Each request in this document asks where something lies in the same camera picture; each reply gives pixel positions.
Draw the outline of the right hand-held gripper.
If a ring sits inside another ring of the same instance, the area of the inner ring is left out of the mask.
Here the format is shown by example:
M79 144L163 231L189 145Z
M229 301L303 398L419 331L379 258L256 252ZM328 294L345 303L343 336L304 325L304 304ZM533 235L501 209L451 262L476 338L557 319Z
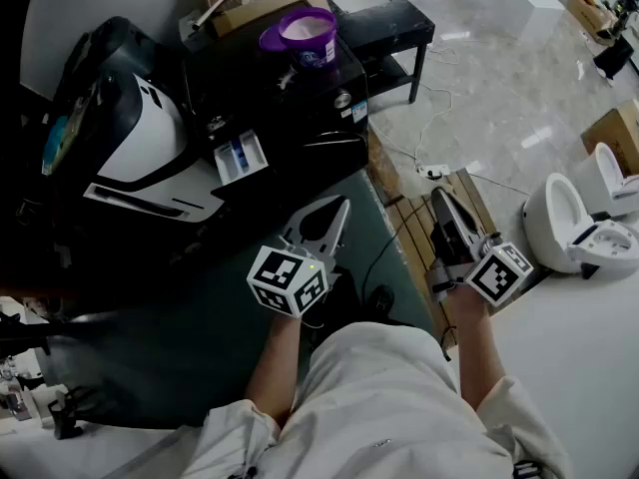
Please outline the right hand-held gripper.
M533 272L533 265L510 241L500 235L484 236L473 212L455 194L437 188L431 194L436 247L470 246L470 259L445 264L438 258L425 274L429 293L444 300L458 285L468 285L493 307L501 306Z

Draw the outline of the white detergent drawer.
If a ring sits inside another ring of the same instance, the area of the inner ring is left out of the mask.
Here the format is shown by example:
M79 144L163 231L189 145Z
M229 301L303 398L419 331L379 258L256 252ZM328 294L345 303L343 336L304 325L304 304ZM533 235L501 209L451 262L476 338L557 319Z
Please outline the white detergent drawer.
M255 174L269 165L253 130L215 148L214 158L223 186Z

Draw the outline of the purple plastic tub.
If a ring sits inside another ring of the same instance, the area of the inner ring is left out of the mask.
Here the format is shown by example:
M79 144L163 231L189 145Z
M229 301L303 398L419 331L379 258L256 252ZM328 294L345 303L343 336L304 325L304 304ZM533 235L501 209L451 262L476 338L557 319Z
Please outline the purple plastic tub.
M304 69L323 69L333 63L335 59L335 35L336 35L336 19L334 15L324 9L317 7L305 7L297 9L285 16L281 22L280 33L295 19L306 15L321 16L331 20L332 28L323 35L302 41L291 41L283 38L285 44L289 47L288 51L294 56L295 61Z

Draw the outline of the person's right forearm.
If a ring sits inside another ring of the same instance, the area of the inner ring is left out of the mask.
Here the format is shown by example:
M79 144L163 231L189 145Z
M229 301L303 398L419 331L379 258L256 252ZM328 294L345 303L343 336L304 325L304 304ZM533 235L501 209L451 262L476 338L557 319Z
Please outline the person's right forearm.
M466 284L451 290L448 299L456 322L461 396L477 410L505 370L484 299Z

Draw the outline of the person's left forearm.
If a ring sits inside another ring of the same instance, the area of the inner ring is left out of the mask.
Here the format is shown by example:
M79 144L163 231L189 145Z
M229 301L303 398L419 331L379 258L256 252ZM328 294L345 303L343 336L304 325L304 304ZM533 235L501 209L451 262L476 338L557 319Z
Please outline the person's left forearm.
M283 428L291 414L299 373L302 321L276 314L245 398Z

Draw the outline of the wooden slat platform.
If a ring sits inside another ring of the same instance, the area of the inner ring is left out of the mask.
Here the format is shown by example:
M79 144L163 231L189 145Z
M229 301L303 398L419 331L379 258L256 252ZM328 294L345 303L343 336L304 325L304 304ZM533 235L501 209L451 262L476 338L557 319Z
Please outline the wooden slat platform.
M454 194L475 214L479 228L485 233L497 231L495 223L481 197L478 188L466 169L458 170L445 178ZM413 283L424 298L424 305L434 325L434 336L444 349L456 344L455 320L448 300L431 299L425 274L435 262L435 248L430 234L435 217L432 203L426 196L413 199L395 198L386 206L392 228L398 231L397 239L403 252Z

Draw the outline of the dark green floor mat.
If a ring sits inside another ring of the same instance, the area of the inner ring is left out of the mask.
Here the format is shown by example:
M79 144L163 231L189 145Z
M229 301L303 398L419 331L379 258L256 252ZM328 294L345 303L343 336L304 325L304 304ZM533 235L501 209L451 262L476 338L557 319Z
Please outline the dark green floor mat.
M351 202L336 259L354 283L333 291L331 313L359 308L359 296L380 284L395 295L391 317L433 331L423 296L365 173L330 188ZM133 428L199 426L214 407L238 400L268 334L272 313L258 305L246 277L271 234L249 236L225 259L200 253L192 273L158 285L142 303L121 301L113 312L86 315L84 336L54 337L38 357L50 384L92 390L89 421Z

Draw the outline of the black washing machine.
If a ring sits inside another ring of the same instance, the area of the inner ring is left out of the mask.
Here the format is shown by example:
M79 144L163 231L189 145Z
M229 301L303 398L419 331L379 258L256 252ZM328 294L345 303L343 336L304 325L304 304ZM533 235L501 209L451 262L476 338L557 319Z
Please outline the black washing machine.
M306 198L362 169L368 159L364 70L342 39L335 62L317 71L295 66L287 52L263 50L265 26L250 24L191 55L183 64L188 105L204 157L248 130L269 165L214 189L242 198Z

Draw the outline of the person in grey shirt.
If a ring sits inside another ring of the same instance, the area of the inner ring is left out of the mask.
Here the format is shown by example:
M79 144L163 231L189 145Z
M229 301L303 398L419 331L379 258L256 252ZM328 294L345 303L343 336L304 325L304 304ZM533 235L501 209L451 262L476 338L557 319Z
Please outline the person in grey shirt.
M331 335L278 425L250 400L213 409L181 479L573 479L522 384L477 407L425 331L372 322Z

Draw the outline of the purple round lid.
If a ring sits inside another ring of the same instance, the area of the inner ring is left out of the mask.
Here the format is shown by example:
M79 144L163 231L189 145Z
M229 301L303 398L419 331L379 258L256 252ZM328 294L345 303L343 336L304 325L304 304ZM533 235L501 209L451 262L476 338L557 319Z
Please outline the purple round lid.
M282 38L278 24L265 30L260 37L259 43L261 48L267 52L280 53L289 48Z

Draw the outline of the black table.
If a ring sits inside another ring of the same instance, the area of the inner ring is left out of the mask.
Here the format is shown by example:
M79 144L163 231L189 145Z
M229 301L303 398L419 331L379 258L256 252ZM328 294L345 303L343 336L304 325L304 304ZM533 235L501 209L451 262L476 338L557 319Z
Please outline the black table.
M417 97L435 25L408 0L327 0L338 33L361 62L374 97L408 85Z

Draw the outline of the white cabinet block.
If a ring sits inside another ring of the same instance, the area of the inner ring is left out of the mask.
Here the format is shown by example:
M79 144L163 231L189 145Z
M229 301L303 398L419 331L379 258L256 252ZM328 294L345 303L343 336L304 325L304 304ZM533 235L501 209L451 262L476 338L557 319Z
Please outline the white cabinet block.
M564 12L558 0L476 0L490 19L518 42L541 47Z

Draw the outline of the metal rod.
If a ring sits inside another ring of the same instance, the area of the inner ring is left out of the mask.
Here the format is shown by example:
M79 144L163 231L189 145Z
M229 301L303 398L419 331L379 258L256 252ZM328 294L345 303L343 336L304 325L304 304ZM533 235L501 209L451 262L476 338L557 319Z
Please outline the metal rod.
M198 19L191 23L191 28L198 31L216 12L223 12L243 4L242 0L215 0Z

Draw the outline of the teal flat packet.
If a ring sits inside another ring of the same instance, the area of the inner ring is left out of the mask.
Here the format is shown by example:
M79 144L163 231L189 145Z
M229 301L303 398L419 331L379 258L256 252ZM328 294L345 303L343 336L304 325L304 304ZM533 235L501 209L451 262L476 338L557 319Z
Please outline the teal flat packet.
M82 117L77 114L57 119L49 132L42 157L42 174L52 175L71 148L81 128Z

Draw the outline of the white board panel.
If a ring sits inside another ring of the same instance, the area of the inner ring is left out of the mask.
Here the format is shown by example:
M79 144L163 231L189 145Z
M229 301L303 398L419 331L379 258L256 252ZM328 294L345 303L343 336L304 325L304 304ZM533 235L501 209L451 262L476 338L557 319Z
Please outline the white board panel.
M0 424L0 479L178 479L201 430L135 429L91 423L57 440L35 424Z

